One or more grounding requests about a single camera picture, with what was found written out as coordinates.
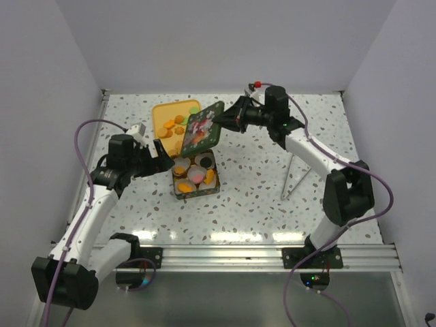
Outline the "orange flower cookie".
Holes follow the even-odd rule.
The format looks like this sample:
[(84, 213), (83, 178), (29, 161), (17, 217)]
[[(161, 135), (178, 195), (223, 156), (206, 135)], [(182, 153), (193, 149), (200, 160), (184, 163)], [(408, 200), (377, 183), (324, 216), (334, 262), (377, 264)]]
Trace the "orange flower cookie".
[(182, 176), (186, 172), (186, 169), (182, 166), (177, 166), (173, 169), (174, 175), (176, 176)]

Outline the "green gold cookie tin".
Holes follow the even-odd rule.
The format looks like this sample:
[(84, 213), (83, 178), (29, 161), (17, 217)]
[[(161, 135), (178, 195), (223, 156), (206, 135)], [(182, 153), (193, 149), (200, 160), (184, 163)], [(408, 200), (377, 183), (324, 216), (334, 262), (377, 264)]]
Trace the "green gold cookie tin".
[[(197, 156), (197, 155), (194, 155), (194, 156), (192, 156), (192, 157), (189, 157), (190, 160), (191, 160), (191, 166), (196, 166), (195, 161), (194, 161), (194, 159), (195, 159), (196, 156)], [(174, 189), (174, 184), (175, 184), (175, 182), (176, 182), (177, 180), (179, 180), (179, 179), (187, 178), (187, 174), (186, 174), (185, 176), (182, 176), (182, 177), (175, 177), (175, 176), (173, 175), (173, 173), (172, 173), (173, 190), (174, 190), (174, 193), (175, 193), (176, 198), (177, 198), (178, 200), (187, 200), (187, 199), (189, 199), (189, 198), (197, 198), (197, 197), (200, 197), (200, 196), (208, 196), (208, 195), (213, 195), (213, 194), (219, 193), (219, 192), (220, 192), (221, 184), (220, 184), (220, 180), (219, 180), (219, 173), (218, 173), (218, 170), (217, 170), (217, 162), (216, 162), (216, 160), (215, 160), (215, 167), (213, 168), (213, 170), (215, 171), (215, 179), (217, 180), (216, 188), (200, 191), (200, 190), (198, 189), (198, 186), (199, 186), (199, 184), (198, 184), (198, 185), (195, 185), (195, 186), (196, 186), (196, 189), (197, 189), (196, 191), (191, 192), (191, 193), (183, 193), (183, 194), (176, 194), (175, 189)]]

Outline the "orange fish cookie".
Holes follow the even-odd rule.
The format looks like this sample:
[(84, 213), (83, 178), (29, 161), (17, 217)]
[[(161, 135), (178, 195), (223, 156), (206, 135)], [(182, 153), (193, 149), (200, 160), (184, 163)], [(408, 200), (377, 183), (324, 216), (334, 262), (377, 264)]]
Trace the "orange fish cookie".
[(189, 183), (179, 183), (177, 189), (181, 193), (190, 193), (193, 190), (193, 187)]
[(215, 178), (215, 171), (213, 169), (209, 169), (206, 171), (204, 183), (206, 185), (210, 185), (214, 181), (214, 178)]

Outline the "gold tin lid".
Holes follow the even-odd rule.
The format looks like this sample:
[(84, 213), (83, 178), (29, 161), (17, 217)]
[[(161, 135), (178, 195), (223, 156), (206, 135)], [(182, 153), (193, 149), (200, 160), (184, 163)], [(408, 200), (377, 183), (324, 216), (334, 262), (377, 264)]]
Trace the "gold tin lid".
[(192, 157), (216, 146), (221, 135), (221, 126), (213, 119), (224, 111), (222, 101), (192, 114), (185, 128), (185, 136), (181, 147), (182, 157)]

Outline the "pink round cookie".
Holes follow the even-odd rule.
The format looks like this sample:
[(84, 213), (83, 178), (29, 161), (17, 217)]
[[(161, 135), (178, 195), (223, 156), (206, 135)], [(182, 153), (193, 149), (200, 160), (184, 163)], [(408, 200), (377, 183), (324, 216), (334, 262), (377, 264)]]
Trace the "pink round cookie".
[(191, 181), (194, 184), (199, 184), (204, 180), (204, 175), (203, 174), (195, 174), (191, 177)]

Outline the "black sandwich cookie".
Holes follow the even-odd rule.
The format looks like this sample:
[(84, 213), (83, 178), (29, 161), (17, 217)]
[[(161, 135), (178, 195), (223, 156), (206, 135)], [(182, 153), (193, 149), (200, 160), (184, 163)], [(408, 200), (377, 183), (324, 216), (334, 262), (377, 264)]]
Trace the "black sandwich cookie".
[(211, 169), (213, 167), (214, 160), (210, 157), (203, 157), (200, 160), (200, 165), (205, 169)]

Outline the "yellow plastic tray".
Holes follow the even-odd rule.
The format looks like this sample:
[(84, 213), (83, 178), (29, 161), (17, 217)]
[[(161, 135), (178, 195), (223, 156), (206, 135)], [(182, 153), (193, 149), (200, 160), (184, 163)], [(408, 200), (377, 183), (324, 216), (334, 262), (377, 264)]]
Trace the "yellow plastic tray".
[(152, 109), (155, 138), (161, 140), (163, 147), (171, 157), (181, 154), (185, 128), (191, 116), (189, 112), (191, 107), (198, 107), (201, 111), (200, 103), (194, 99), (160, 104)]

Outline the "metal tongs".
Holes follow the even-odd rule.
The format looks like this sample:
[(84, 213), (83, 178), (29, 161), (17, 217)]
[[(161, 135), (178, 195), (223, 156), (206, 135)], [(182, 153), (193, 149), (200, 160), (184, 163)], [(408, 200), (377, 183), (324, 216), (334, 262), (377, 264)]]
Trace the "metal tongs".
[(287, 165), (287, 174), (281, 191), (280, 198), (282, 201), (291, 196), (310, 171), (311, 168), (306, 162), (293, 153), (290, 155), (290, 161)]

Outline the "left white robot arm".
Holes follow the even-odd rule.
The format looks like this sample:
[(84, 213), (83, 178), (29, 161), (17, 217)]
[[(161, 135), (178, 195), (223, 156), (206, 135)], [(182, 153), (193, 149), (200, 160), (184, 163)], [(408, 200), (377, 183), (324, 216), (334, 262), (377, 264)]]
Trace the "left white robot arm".
[(153, 143), (154, 154), (132, 135), (116, 134), (109, 139), (108, 152), (90, 173), (91, 181), (69, 228), (48, 257), (36, 258), (31, 266), (42, 302), (87, 310), (112, 270), (121, 264), (131, 268), (140, 263), (140, 242), (133, 234), (117, 232), (94, 259), (91, 252), (103, 223), (131, 180), (173, 167), (161, 140)]

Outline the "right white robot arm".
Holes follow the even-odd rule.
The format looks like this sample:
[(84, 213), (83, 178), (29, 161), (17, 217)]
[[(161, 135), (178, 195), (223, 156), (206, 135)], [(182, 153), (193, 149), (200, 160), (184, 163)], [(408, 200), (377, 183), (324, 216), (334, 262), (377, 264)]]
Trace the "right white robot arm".
[(303, 247), (306, 264), (316, 268), (328, 259), (327, 251), (336, 245), (340, 233), (370, 211), (375, 200), (368, 165), (352, 162), (318, 142), (309, 132), (308, 118), (298, 120), (290, 114), (290, 106), (296, 104), (283, 87), (267, 84), (263, 104), (249, 95), (241, 96), (213, 121), (239, 133), (250, 125), (265, 127), (274, 143), (299, 157), (322, 178), (324, 217)]

